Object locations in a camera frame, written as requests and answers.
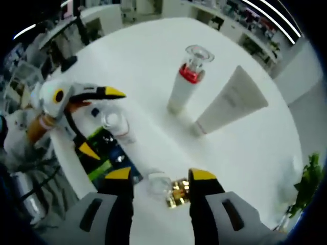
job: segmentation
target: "white cabinet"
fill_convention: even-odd
[[[239,24],[234,23],[233,21],[230,21],[227,18],[225,19],[222,27],[220,28],[220,32],[236,43],[240,41],[243,34]]]
[[[162,17],[192,17],[192,6],[186,1],[181,0],[163,0]]]

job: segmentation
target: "white tube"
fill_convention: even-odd
[[[192,128],[197,135],[208,134],[266,106],[268,102],[256,83],[238,66]]]

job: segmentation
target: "person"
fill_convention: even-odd
[[[74,113],[86,105],[89,103],[69,103],[66,110]],[[26,196],[35,193],[45,210],[42,219],[33,224],[36,232],[43,236],[49,229],[58,227],[67,210],[78,201],[47,135],[56,126],[56,120],[48,115],[37,115],[32,108],[0,117],[0,143],[6,152],[4,165],[9,173],[24,173],[33,183],[33,190]]]

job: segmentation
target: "fluorescent light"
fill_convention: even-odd
[[[298,24],[296,23],[295,19],[293,18],[293,16],[291,15],[290,11],[288,11],[288,9],[285,7],[285,5],[280,1],[277,0],[279,2],[280,5],[282,5],[284,7],[284,9],[286,10],[286,12],[290,15],[290,17],[292,18],[292,20],[294,21],[294,23],[296,24],[297,28],[300,30],[301,32],[301,28],[298,26]]]
[[[14,38],[12,40],[14,40],[15,38],[19,37],[21,34],[27,32],[28,30],[30,30],[30,29],[32,29],[34,27],[36,27],[36,24],[33,24],[30,27],[25,28],[24,30],[22,30],[21,32],[19,32],[16,36],[14,36]]]
[[[288,19],[285,18],[285,16],[282,15],[282,13],[280,13],[280,11],[278,11],[274,6],[272,6],[270,3],[268,3],[265,0],[260,0],[261,2],[263,2],[265,5],[267,5],[269,8],[271,8],[273,11],[276,12],[276,14],[278,14],[289,26],[290,28],[292,28],[292,30],[295,32],[295,34],[298,37],[301,37],[300,33],[297,31],[297,29],[288,21]]]
[[[62,7],[64,7],[64,6],[66,6],[67,4],[69,4],[70,1],[71,1],[71,0],[67,0],[67,1],[63,2],[63,3],[60,5],[60,7],[62,8]]]
[[[284,30],[283,27],[280,26],[280,24],[277,23],[276,20],[274,20],[270,15],[268,15],[265,11],[254,5],[253,3],[249,2],[248,0],[242,0],[243,2],[247,3],[248,5],[254,7],[256,10],[261,12],[263,15],[265,15],[268,19],[271,20],[283,33],[284,35],[291,41],[292,44],[295,44],[294,40],[291,38],[291,36]]]

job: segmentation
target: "clear bottle cap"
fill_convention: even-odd
[[[188,46],[186,48],[186,52],[190,56],[186,66],[193,72],[200,72],[202,70],[203,63],[212,62],[215,58],[212,53],[199,45]]]

